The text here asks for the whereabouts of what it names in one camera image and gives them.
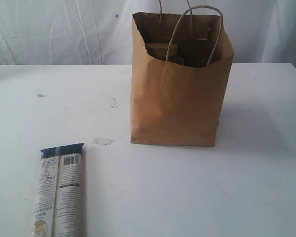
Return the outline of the clear jar gold lid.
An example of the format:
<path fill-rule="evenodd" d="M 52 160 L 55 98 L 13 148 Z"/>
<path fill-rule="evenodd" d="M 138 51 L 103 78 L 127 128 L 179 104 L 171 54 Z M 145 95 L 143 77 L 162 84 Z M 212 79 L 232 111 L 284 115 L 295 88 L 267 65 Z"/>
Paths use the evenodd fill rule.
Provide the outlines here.
<path fill-rule="evenodd" d="M 170 49 L 168 49 L 168 43 L 156 43 L 150 42 L 145 44 L 147 52 L 150 56 L 153 57 L 169 57 L 177 56 L 178 54 L 178 46 L 176 44 L 172 44 Z"/>

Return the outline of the long noodle packet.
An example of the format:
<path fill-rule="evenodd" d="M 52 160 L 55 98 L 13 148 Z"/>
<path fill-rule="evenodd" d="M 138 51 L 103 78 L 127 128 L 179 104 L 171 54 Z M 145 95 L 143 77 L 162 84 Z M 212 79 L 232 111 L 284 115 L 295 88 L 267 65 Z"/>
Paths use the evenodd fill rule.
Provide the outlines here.
<path fill-rule="evenodd" d="M 83 144 L 41 150 L 33 237 L 81 235 Z"/>

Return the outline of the clear can dark contents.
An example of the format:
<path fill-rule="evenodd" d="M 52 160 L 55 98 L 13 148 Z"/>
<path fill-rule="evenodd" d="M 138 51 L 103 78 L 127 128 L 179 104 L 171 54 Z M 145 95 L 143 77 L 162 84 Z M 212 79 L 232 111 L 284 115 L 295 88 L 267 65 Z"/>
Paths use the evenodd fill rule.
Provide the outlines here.
<path fill-rule="evenodd" d="M 182 65 L 182 66 L 185 65 L 184 59 L 182 57 L 180 57 L 180 56 L 171 56 L 171 57 L 168 57 L 168 59 L 166 61 L 167 62 L 178 64 L 178 65 Z"/>

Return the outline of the brown paper shopping bag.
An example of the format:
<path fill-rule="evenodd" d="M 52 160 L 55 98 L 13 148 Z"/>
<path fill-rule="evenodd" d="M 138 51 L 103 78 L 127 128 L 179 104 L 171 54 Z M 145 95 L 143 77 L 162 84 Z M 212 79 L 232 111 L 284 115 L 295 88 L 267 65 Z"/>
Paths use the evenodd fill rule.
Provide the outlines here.
<path fill-rule="evenodd" d="M 212 147 L 234 50 L 223 14 L 138 12 L 132 16 L 131 142 Z M 178 46 L 185 65 L 153 57 L 146 43 Z"/>

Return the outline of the clear tape piece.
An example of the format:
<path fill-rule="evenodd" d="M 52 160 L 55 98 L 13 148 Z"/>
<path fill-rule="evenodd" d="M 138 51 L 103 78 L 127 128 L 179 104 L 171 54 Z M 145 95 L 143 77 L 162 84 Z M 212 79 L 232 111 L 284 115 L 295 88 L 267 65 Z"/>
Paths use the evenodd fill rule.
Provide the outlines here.
<path fill-rule="evenodd" d="M 101 146 L 107 146 L 110 145 L 113 142 L 113 140 L 110 139 L 104 139 L 104 138 L 95 138 L 91 141 L 92 144 L 101 145 Z"/>

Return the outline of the tiny white paper scrap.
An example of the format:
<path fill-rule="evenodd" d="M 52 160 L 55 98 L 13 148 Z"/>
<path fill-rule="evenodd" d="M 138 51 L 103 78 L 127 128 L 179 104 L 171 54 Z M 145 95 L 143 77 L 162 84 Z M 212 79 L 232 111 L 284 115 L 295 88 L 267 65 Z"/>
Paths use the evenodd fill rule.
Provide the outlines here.
<path fill-rule="evenodd" d="M 43 97 L 45 97 L 46 95 L 44 95 L 44 94 L 40 94 L 40 93 L 37 93 L 37 97 L 39 97 L 39 98 L 43 98 Z"/>

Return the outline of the white backdrop sheet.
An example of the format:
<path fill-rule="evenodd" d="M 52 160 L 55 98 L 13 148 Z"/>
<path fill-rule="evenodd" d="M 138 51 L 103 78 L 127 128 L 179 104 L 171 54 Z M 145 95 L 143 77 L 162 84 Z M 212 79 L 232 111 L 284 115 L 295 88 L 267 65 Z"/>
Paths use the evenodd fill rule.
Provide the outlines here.
<path fill-rule="evenodd" d="M 0 0 L 0 65 L 130 64 L 136 12 L 223 13 L 236 63 L 296 67 L 296 0 Z"/>

